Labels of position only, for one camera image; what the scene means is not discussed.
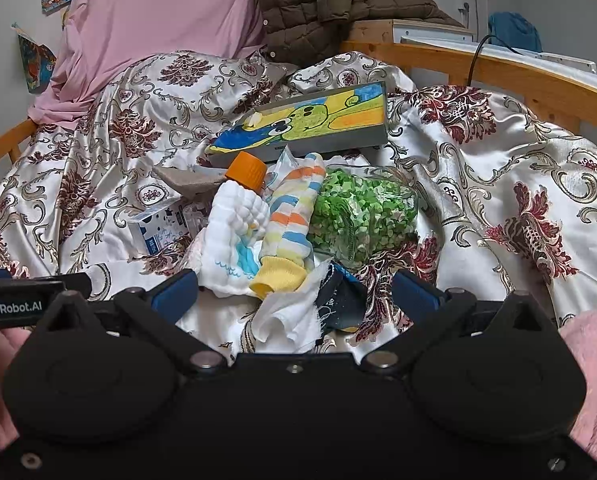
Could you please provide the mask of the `dark navy cloth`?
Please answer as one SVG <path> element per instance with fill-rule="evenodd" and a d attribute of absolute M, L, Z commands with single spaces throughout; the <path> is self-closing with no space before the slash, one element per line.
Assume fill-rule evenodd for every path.
<path fill-rule="evenodd" d="M 330 262 L 315 306 L 323 333 L 355 333 L 364 319 L 368 289 L 338 263 Z"/>

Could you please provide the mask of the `white muslin cloth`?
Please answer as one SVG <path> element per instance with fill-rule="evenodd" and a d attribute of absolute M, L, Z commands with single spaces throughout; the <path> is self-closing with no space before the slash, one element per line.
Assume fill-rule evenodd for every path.
<path fill-rule="evenodd" d="M 270 218 L 268 204 L 236 181 L 222 183 L 204 236 L 199 284 L 218 298 L 254 296 L 250 283 Z"/>

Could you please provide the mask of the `striped colourful sock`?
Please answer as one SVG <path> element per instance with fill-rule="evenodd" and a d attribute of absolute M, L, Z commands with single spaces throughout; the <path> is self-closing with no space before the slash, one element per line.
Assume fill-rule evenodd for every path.
<path fill-rule="evenodd" d="M 294 292 L 312 269 L 308 233 L 327 170 L 318 153 L 302 159 L 267 200 L 270 218 L 259 252 L 260 268 L 250 284 L 259 299 Z"/>

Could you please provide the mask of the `orange cloth roll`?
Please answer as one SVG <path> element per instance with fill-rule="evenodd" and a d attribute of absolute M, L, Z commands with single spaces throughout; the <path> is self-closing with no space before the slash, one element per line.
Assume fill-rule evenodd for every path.
<path fill-rule="evenodd" d="M 264 186 L 266 172 L 267 165 L 262 160 L 248 152 L 240 152 L 231 162 L 225 176 L 243 188 L 259 193 Z"/>

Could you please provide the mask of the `white wet wipe packet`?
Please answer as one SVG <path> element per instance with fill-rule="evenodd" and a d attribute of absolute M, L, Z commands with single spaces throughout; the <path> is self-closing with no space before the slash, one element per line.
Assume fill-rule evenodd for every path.
<path fill-rule="evenodd" d="M 283 148 L 278 160 L 267 168 L 263 196 L 265 200 L 280 186 L 285 177 L 293 170 L 297 169 L 304 159 L 295 157 L 288 146 Z"/>

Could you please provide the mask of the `beige linen pouch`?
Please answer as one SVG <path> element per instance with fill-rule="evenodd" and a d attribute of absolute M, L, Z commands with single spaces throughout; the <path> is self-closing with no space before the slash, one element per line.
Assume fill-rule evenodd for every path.
<path fill-rule="evenodd" d="M 153 174 L 163 180 L 169 188 L 191 200 L 196 195 L 215 192 L 225 182 L 224 174 L 181 170 L 168 167 L 154 167 Z"/>

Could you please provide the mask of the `blue white carton box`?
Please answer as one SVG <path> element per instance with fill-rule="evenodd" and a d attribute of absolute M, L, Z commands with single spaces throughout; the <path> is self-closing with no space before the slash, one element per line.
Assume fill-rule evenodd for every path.
<path fill-rule="evenodd" d="M 143 255 L 154 256 L 181 236 L 189 233 L 184 207 L 186 200 L 167 200 L 149 206 L 128 219 L 132 240 Z"/>

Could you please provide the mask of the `bag of green confetti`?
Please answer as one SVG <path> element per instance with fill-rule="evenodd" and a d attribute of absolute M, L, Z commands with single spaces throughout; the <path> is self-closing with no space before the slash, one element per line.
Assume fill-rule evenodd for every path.
<path fill-rule="evenodd" d="M 332 165 L 310 219 L 313 250 L 358 269 L 417 240 L 417 193 L 393 170 Z"/>

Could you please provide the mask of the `floral satin bedspread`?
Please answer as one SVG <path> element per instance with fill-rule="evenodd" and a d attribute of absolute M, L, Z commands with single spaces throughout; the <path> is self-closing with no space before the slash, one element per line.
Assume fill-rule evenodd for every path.
<path fill-rule="evenodd" d="M 388 140 L 355 157 L 393 166 L 417 193 L 417 239 L 374 256 L 362 323 L 319 335 L 333 314 L 300 304 L 305 323 L 263 312 L 250 297 L 204 292 L 181 327 L 228 358 L 241 352 L 343 351 L 363 356 L 404 332 L 389 281 L 401 269 L 485 300 L 532 292 L 557 324 L 597 308 L 597 147 L 541 122 L 511 96 L 417 88 L 399 68 L 358 52 L 304 70 L 258 54 L 228 60 L 191 51 L 131 65 L 74 128 L 43 126 L 0 183 L 0 270 L 14 278 L 84 272 L 94 299 L 152 287 L 192 266 L 193 238 L 155 255 L 129 221 L 175 193 L 157 167 L 204 164 L 205 146 L 258 104 L 381 81 Z"/>

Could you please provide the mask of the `grey tray with cartoon towel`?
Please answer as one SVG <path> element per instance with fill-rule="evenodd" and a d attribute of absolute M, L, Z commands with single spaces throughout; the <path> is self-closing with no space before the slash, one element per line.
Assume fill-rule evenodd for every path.
<path fill-rule="evenodd" d="M 259 106 L 207 145 L 215 165 L 246 152 L 274 162 L 285 148 L 295 156 L 372 148 L 387 141 L 386 89 L 369 82 Z"/>

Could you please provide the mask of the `colourful paper kite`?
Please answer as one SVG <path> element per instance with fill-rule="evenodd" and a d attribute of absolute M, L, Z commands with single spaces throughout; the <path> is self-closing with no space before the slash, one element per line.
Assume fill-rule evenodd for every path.
<path fill-rule="evenodd" d="M 45 44 L 37 44 L 18 24 L 13 23 L 11 28 L 18 37 L 27 91 L 29 93 L 44 91 L 52 77 L 56 56 Z"/>

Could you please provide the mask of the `blue bag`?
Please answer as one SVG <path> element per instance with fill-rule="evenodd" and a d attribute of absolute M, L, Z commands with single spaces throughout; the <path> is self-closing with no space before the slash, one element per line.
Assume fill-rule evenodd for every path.
<path fill-rule="evenodd" d="M 541 52 L 542 44 L 537 28 L 519 13 L 495 12 L 489 15 L 490 42 L 506 44 L 513 49 Z"/>

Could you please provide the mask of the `pink bed sheet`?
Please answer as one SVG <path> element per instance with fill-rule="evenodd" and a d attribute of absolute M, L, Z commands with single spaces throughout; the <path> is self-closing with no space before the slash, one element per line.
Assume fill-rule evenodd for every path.
<path fill-rule="evenodd" d="M 72 0 L 51 80 L 27 115 L 72 128 L 112 79 L 143 58 L 176 50 L 243 58 L 264 38 L 256 0 Z"/>

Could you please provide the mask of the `brown quilted jacket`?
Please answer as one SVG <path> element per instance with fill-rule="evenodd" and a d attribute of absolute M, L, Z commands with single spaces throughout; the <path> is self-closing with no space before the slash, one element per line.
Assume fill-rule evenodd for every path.
<path fill-rule="evenodd" d="M 330 58 L 351 23 L 414 20 L 457 26 L 434 0 L 257 0 L 266 35 L 266 55 L 277 63 L 309 66 Z"/>

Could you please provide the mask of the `wooden bed frame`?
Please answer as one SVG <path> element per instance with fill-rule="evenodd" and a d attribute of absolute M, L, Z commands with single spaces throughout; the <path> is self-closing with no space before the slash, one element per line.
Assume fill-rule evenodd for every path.
<path fill-rule="evenodd" d="M 586 74 L 561 75 L 520 58 L 507 60 L 428 44 L 345 41 L 341 50 L 358 51 L 402 70 L 422 68 L 443 73 L 451 84 L 466 84 L 472 78 L 511 91 L 525 98 L 540 118 L 571 132 L 577 132 L 583 122 L 597 127 L 597 86 L 585 81 Z"/>

